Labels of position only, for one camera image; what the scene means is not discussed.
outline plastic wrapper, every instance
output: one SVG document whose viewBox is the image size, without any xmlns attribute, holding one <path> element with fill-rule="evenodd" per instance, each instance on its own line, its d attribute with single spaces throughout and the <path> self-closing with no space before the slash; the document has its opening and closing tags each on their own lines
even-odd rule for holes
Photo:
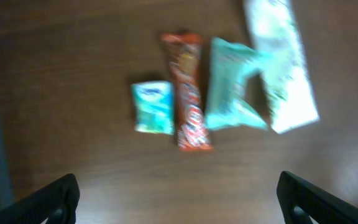
<svg viewBox="0 0 358 224">
<path fill-rule="evenodd" d="M 135 130 L 145 133 L 173 134 L 173 86 L 155 81 L 132 85 L 137 110 Z"/>
<path fill-rule="evenodd" d="M 245 0 L 257 50 L 273 55 L 262 73 L 272 129 L 283 133 L 319 120 L 298 26 L 290 0 Z"/>
<path fill-rule="evenodd" d="M 267 54 L 229 43 L 212 40 L 211 78 L 206 105 L 206 126 L 218 130 L 239 125 L 267 129 L 266 122 L 244 101 L 247 80 L 266 66 Z"/>
<path fill-rule="evenodd" d="M 178 113 L 178 145 L 183 151 L 212 150 L 200 108 L 198 64 L 201 37 L 198 34 L 163 34 L 169 68 L 175 77 Z"/>
</svg>

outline white wrapper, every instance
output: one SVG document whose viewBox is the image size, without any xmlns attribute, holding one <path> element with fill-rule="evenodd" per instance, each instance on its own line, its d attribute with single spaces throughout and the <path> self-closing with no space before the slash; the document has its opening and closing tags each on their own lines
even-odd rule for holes
<svg viewBox="0 0 358 224">
<path fill-rule="evenodd" d="M 262 74 L 272 129 L 283 133 L 319 120 L 290 0 L 244 0 L 254 47 L 274 56 Z"/>
</svg>

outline small blue packet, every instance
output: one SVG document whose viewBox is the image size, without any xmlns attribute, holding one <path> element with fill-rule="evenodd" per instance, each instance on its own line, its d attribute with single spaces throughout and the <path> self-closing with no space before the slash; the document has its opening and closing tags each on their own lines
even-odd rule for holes
<svg viewBox="0 0 358 224">
<path fill-rule="evenodd" d="M 135 130 L 145 133 L 173 134 L 173 86 L 154 81 L 132 84 L 137 121 Z"/>
<path fill-rule="evenodd" d="M 244 101 L 247 80 L 268 62 L 269 56 L 215 37 L 211 49 L 205 122 L 210 130 L 246 125 L 267 129 L 266 122 Z"/>
</svg>

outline orange wrapper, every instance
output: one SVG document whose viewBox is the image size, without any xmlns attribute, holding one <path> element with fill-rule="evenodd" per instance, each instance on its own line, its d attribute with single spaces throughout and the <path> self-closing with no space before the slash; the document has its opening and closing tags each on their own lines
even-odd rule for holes
<svg viewBox="0 0 358 224">
<path fill-rule="evenodd" d="M 163 34 L 168 51 L 169 67 L 175 77 L 175 96 L 178 106 L 178 145 L 183 151 L 210 151 L 208 130 L 200 108 L 198 64 L 201 37 L 198 34 Z"/>
</svg>

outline brown wooden surface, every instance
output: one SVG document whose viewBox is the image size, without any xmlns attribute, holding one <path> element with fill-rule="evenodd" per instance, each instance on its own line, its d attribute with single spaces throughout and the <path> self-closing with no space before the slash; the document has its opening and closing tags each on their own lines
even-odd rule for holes
<svg viewBox="0 0 358 224">
<path fill-rule="evenodd" d="M 0 1 L 0 120 L 14 192 L 66 173 L 78 223 L 283 223 L 289 170 L 358 207 L 358 1 L 295 3 L 321 121 L 283 135 L 213 133 L 212 153 L 134 131 L 129 85 L 170 79 L 158 33 L 249 43 L 241 1 Z M 260 88 L 251 97 L 260 98 Z"/>
</svg>

